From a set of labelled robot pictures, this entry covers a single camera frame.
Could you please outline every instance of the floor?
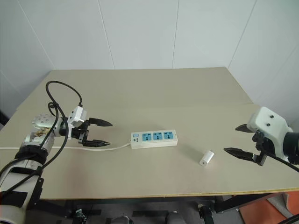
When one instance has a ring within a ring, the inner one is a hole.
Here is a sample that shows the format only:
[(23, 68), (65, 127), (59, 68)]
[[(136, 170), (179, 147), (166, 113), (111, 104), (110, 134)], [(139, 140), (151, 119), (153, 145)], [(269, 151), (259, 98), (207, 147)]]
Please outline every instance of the floor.
[[(204, 224), (197, 212), (198, 202), (155, 202), (84, 205), (82, 209), (89, 215), (86, 224), (110, 224), (111, 220), (127, 215), (134, 224), (164, 224), (168, 211), (178, 211), (187, 224)], [(213, 214), (215, 224), (243, 224), (240, 213), (231, 210), (223, 214)], [(26, 224), (72, 224), (72, 220), (56, 217), (44, 211), (27, 211)]]

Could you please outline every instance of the metal table frame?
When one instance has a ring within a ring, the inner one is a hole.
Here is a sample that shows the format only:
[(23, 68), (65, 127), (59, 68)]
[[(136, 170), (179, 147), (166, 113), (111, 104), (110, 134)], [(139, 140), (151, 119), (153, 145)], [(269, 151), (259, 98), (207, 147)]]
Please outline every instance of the metal table frame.
[[(254, 203), (258, 200), (276, 196), (279, 193), (237, 195), (228, 200), (223, 196), (199, 196), (199, 197), (153, 197), (153, 198), (123, 198), (123, 199), (76, 199), (66, 200), (64, 206), (56, 205), (51, 200), (39, 200), (33, 209), (42, 210), (59, 217), (72, 218), (73, 224), (84, 224), (82, 217), (78, 216), (78, 210), (82, 205), (91, 204), (112, 204), (112, 203), (146, 203), (146, 202), (177, 202), (177, 201), (198, 201), (199, 214), (205, 224), (214, 224), (213, 212), (223, 213), (228, 210), (237, 209), (242, 206)], [(100, 215), (101, 210), (95, 210), (90, 215)]]

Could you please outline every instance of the table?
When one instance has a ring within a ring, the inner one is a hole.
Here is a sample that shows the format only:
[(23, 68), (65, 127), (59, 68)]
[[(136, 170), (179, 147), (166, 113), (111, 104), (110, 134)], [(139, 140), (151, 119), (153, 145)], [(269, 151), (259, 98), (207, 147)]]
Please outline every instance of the table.
[[(89, 139), (116, 147), (137, 131), (175, 129), (176, 147), (87, 152), (65, 149), (43, 173), (41, 199), (111, 199), (211, 196), (299, 190), (298, 174), (271, 158), (263, 167), (226, 153), (256, 152), (252, 134), (235, 131), (258, 108), (226, 68), (177, 70), (53, 70), (17, 108), (0, 132), (0, 147), (18, 147), (36, 115), (48, 113), (45, 84), (66, 82), (83, 97), (88, 117), (112, 127), (90, 126)], [(72, 91), (50, 86), (66, 113), (78, 104)], [(57, 138), (60, 146), (63, 138)], [(80, 146), (77, 140), (67, 146)], [(204, 168), (202, 155), (215, 155)], [(52, 149), (48, 159), (56, 153)], [(17, 150), (0, 150), (0, 168)]]

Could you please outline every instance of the power strip switch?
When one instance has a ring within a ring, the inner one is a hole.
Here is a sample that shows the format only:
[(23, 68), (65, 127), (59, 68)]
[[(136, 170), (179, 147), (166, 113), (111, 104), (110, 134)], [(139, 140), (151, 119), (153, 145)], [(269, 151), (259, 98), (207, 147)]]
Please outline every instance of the power strip switch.
[(175, 130), (132, 132), (130, 142), (132, 149), (176, 146), (178, 136)]

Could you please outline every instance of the power socket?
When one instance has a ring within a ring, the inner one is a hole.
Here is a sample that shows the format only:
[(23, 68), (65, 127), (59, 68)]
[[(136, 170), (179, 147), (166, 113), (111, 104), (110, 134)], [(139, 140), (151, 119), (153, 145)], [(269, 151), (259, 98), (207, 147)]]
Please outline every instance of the power socket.
[(130, 142), (132, 149), (176, 146), (178, 137), (175, 130), (132, 132)]

